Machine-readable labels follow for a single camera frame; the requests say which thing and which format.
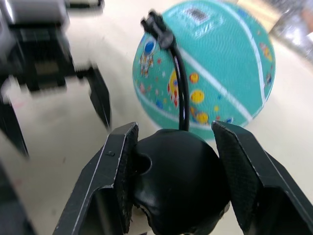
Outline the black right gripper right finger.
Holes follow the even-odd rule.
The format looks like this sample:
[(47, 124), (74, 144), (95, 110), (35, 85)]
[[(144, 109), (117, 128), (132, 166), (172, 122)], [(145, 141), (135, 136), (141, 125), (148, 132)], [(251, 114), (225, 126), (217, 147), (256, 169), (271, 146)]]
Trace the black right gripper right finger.
[(313, 205), (248, 130), (212, 122), (237, 222), (245, 235), (311, 235)]

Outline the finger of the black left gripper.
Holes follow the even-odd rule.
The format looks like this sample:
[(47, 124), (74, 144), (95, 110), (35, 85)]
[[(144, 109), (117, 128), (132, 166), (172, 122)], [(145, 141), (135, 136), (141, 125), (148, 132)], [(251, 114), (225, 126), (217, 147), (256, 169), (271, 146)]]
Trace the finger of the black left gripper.
[(0, 95), (0, 130), (28, 160), (29, 153), (14, 108), (8, 99), (3, 98), (3, 95)]
[(106, 129), (111, 128), (110, 93), (98, 67), (76, 70), (79, 79), (86, 79), (90, 86), (90, 100)]

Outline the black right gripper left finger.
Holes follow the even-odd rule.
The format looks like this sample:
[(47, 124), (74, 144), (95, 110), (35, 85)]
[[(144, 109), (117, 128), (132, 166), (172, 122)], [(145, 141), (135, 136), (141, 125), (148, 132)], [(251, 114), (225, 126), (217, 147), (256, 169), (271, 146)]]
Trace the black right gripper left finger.
[(124, 235), (129, 232), (130, 155), (138, 124), (115, 128), (83, 168), (54, 230), (55, 235)]

